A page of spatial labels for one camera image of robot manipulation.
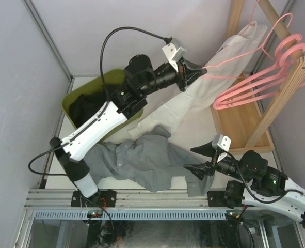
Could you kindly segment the white shirt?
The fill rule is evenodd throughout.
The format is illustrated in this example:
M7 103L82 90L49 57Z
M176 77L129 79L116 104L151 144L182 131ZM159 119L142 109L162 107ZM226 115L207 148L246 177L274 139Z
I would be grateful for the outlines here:
M155 126L161 125L170 133L180 126L193 105L204 109L213 104L217 96L228 89L237 78L217 79L206 77L206 74L195 80L185 92L173 97L146 118L137 126L129 130L133 138L138 138Z

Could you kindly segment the grey shirt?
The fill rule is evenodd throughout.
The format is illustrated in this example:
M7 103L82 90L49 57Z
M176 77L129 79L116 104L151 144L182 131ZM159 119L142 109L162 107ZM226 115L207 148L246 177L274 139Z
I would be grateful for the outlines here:
M171 134L162 126L155 126L136 140L119 144L95 144L85 155L96 184L103 178L130 179L150 192L171 188L173 177L185 177L188 196L203 196L212 187L214 177L198 179L185 168L200 161L188 151L170 143Z

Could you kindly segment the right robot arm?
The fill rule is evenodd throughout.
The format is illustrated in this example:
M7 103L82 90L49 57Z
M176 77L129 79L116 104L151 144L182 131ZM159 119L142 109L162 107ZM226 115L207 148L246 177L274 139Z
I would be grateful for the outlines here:
M230 154L231 139L216 135L214 139L191 151L210 161L184 167L202 180L215 172L232 177L223 191L208 192L211 207L261 207L298 222L305 229L305 189L284 172L270 167L268 161L254 150L244 153L240 160Z

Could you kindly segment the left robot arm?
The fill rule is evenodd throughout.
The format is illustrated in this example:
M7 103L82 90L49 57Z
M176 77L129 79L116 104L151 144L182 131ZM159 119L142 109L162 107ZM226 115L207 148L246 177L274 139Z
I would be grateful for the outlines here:
M50 140L51 149L65 170L65 176L79 190L84 203L93 207L100 201L99 188L84 162L86 153L106 134L143 109L147 105L147 95L173 84L185 91L206 73L207 69L184 57L174 64L167 62L153 69L148 56L136 55L125 67L120 85L105 85L107 100L92 117L69 136Z

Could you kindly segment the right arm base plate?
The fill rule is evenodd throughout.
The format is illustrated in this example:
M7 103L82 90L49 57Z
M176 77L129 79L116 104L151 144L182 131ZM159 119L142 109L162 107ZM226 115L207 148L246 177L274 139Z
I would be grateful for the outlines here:
M227 200L224 197L225 191L212 190L207 192L207 200L209 207L228 207Z

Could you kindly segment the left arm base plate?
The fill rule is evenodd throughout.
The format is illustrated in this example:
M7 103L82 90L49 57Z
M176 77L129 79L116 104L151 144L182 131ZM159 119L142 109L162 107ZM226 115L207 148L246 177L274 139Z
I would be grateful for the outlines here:
M117 192L114 190L99 190L94 195L85 198L80 191L74 191L71 207L115 207Z

